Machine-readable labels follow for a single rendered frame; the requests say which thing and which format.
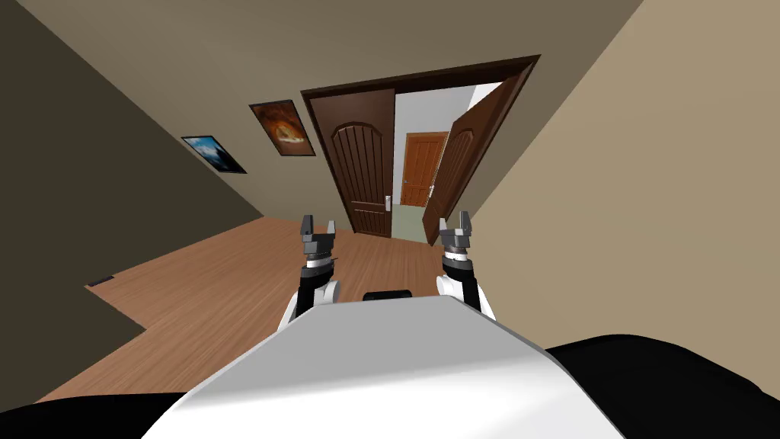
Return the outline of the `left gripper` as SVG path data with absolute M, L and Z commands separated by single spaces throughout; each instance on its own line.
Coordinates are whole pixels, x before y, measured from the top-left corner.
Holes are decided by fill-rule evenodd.
M 330 254 L 334 247 L 335 232 L 335 221 L 329 220 L 327 233 L 314 234 L 313 215 L 304 215 L 300 229 L 303 253 L 311 256 Z

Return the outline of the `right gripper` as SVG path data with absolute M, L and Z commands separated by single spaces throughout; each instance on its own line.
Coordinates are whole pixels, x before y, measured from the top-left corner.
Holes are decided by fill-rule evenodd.
M 448 229 L 445 219 L 438 219 L 438 231 L 447 252 L 464 252 L 470 245 L 471 219 L 467 211 L 459 212 L 460 229 Z

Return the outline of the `dark brown door leaf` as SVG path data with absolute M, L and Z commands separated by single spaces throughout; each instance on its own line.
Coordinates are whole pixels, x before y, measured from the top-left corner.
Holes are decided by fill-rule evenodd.
M 449 217 L 473 175 L 476 156 L 484 151 L 487 135 L 495 127 L 518 81 L 515 75 L 500 83 L 453 123 L 422 218 L 429 245 L 440 234 L 440 218 Z
M 321 97 L 310 103 L 353 231 L 389 238 L 392 212 L 385 211 L 385 196 L 392 196 L 395 91 Z

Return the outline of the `orange wooden door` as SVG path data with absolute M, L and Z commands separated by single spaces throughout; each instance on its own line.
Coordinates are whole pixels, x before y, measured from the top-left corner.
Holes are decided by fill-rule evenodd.
M 408 133 L 400 205 L 425 207 L 449 133 Z

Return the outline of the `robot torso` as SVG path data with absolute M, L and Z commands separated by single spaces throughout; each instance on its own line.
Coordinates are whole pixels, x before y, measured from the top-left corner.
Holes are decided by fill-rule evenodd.
M 624 439 L 539 346 L 452 296 L 315 306 L 142 439 Z

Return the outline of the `orange framed wall picture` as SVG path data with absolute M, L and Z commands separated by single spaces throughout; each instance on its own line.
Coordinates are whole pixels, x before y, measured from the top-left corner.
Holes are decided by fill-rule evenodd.
M 316 156 L 292 100 L 250 104 L 249 108 L 280 156 Z

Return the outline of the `blue framed wall picture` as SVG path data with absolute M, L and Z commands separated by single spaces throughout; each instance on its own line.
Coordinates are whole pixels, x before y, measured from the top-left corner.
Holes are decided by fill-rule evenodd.
M 214 136 L 182 136 L 181 139 L 219 173 L 246 174 Z

